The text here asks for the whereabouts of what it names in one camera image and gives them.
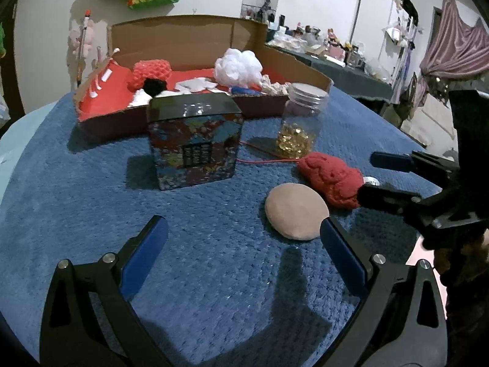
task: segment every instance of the clear plastic jar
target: clear plastic jar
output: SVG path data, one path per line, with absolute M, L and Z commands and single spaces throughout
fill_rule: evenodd
M 312 85 L 293 83 L 285 104 L 277 139 L 280 154 L 287 158 L 302 158 L 312 151 L 321 133 L 323 113 L 329 95 Z

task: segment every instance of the beige round sponge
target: beige round sponge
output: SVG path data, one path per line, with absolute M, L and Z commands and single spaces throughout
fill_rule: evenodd
M 292 240 L 319 237 L 321 222 L 329 217 L 323 198 L 310 187 L 282 184 L 272 189 L 265 201 L 265 213 L 273 228 Z

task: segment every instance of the dark green tablecloth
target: dark green tablecloth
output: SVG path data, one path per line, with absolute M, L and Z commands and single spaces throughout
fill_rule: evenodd
M 349 66 L 341 67 L 336 63 L 316 59 L 306 54 L 287 51 L 282 48 L 277 49 L 294 55 L 298 61 L 325 74 L 334 81 L 335 87 L 355 99 L 390 102 L 392 98 L 393 90 L 390 85 L 370 77 L 363 70 L 353 69 Z

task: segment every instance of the table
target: table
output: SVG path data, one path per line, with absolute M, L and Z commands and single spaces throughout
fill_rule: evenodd
M 330 61 L 323 61 L 311 57 L 311 55 L 292 52 L 277 48 L 282 52 L 293 55 L 296 59 L 328 76 L 334 81 L 334 86 L 346 92 L 355 99 L 368 101 L 387 102 L 391 101 L 393 89 L 378 79 L 365 74 L 363 70 L 353 69 L 349 66 L 341 67 Z
M 330 97 L 317 150 L 400 189 L 437 192 L 414 174 L 372 167 L 375 150 L 421 148 L 344 92 L 333 87 Z M 168 220 L 169 239 L 131 304 L 175 366 L 300 367 L 324 353 L 358 300 L 320 239 L 284 239 L 266 219 L 271 189 L 305 183 L 294 166 L 238 163 L 232 179 L 161 192 L 145 135 L 95 145 L 76 126 L 72 95 L 36 121 L 48 111 L 26 135 L 13 172 L 3 173 L 10 177 L 0 203 L 0 311 L 33 356 L 57 262 L 117 251 L 154 214 Z M 246 121 L 241 138 L 275 137 L 279 125 L 278 118 Z M 256 160 L 255 153 L 240 147 L 238 154 Z M 402 218 L 363 208 L 332 213 L 367 248 L 407 261 L 417 234 Z

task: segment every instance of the red drawstring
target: red drawstring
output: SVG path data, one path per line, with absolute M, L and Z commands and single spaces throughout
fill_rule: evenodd
M 240 143 L 242 145 L 247 145 L 247 146 L 250 146 L 252 148 L 255 148 L 257 150 L 260 150 L 261 152 L 265 152 L 265 153 L 268 153 L 268 154 L 271 154 L 272 156 L 276 156 L 276 157 L 281 157 L 273 152 L 270 152 L 268 150 L 265 150 L 265 149 L 261 149 L 259 148 L 258 146 L 255 146 L 255 145 L 252 145 L 251 143 L 248 143 L 248 142 L 244 142 L 244 141 L 240 141 Z M 267 163 L 297 163 L 298 160 L 295 159 L 295 158 L 281 158 L 281 159 L 278 159 L 278 160 L 258 160 L 258 161 L 253 161 L 253 160 L 241 160 L 240 158 L 237 158 L 236 161 L 239 161 L 240 163 L 246 163 L 246 164 L 267 164 Z

